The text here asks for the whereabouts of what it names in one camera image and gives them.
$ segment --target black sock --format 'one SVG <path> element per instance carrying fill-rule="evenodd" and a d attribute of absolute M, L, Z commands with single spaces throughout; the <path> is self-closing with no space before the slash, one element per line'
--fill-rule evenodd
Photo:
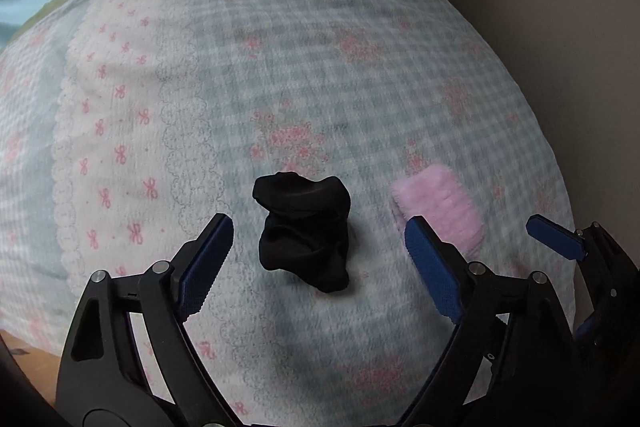
<path fill-rule="evenodd" d="M 292 272 L 324 293 L 347 288 L 351 198 L 338 178 L 278 172 L 258 178 L 253 196 L 270 211 L 258 245 L 265 269 Z"/>

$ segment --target bolt head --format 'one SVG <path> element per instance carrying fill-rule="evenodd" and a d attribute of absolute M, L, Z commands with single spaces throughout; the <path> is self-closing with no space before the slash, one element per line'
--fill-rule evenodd
<path fill-rule="evenodd" d="M 164 273 L 169 270 L 169 261 L 156 261 L 151 267 L 154 273 Z"/>
<path fill-rule="evenodd" d="M 532 276 L 533 280 L 535 282 L 537 282 L 538 284 L 545 284 L 546 281 L 548 280 L 546 278 L 546 275 L 543 274 L 542 272 L 533 272 L 533 276 Z"/>
<path fill-rule="evenodd" d="M 469 263 L 469 271 L 473 275 L 482 275 L 486 272 L 486 267 L 482 263 L 473 262 Z"/>
<path fill-rule="evenodd" d="M 105 277 L 107 277 L 107 272 L 105 272 L 104 270 L 96 270 L 91 274 L 91 280 L 93 282 L 100 282 Z"/>

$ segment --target pink cloth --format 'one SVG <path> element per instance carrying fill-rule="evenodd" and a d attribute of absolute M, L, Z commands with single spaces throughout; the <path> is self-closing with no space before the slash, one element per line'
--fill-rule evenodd
<path fill-rule="evenodd" d="M 405 219 L 424 217 L 441 240 L 462 253 L 472 251 L 484 238 L 478 209 L 447 166 L 430 165 L 394 182 L 391 192 Z"/>

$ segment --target wooden floor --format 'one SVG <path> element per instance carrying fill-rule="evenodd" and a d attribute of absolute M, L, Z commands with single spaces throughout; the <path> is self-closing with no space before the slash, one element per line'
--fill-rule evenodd
<path fill-rule="evenodd" d="M 56 380 L 60 359 L 45 351 L 31 347 L 29 344 L 16 339 L 0 330 L 0 336 L 23 373 L 29 378 L 39 393 L 53 405 L 56 398 Z"/>

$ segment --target beige wall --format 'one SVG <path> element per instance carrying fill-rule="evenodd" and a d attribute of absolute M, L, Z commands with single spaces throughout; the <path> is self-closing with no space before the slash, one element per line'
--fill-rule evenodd
<path fill-rule="evenodd" d="M 576 226 L 601 222 L 640 263 L 640 0 L 450 1 L 537 115 Z"/>

